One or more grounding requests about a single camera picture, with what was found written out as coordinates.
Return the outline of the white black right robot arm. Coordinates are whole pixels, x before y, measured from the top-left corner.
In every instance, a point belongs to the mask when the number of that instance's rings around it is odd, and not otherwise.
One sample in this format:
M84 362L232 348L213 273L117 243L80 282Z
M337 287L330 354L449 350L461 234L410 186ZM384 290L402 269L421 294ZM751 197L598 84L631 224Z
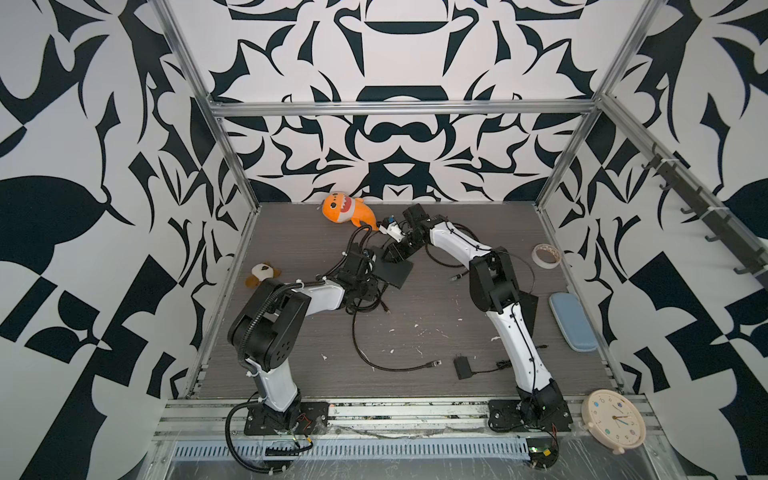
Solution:
M518 392L536 396L552 381L524 321L520 289L509 252L461 231L443 216L429 216L419 205L403 212L406 230L389 244L383 259L402 263L426 246L448 253L469 276L470 297L495 326L511 361Z

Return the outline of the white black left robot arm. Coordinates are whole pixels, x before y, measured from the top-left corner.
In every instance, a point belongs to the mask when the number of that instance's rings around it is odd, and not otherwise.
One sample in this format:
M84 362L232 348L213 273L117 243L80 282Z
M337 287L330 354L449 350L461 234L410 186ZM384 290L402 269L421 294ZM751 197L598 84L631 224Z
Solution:
M378 294L373 273L380 257L372 248L348 252L337 267L313 282L272 278L257 287L233 321L227 340L268 409L283 414L299 401L289 355L306 317L373 302Z

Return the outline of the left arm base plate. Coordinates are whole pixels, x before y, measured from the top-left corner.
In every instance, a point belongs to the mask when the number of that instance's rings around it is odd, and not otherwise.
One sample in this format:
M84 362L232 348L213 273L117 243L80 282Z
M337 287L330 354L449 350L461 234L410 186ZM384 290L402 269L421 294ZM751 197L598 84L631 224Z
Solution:
M310 435L327 426L330 404L327 402L294 401L286 411L279 412L259 404L248 408L244 434L266 436L282 433Z

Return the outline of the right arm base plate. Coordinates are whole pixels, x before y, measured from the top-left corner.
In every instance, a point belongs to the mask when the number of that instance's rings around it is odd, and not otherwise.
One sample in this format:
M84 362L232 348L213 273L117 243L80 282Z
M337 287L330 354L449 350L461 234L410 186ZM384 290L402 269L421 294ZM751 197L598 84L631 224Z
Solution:
M522 431L569 432L572 416L564 401L543 403L526 398L522 400L490 400L488 427L497 433Z

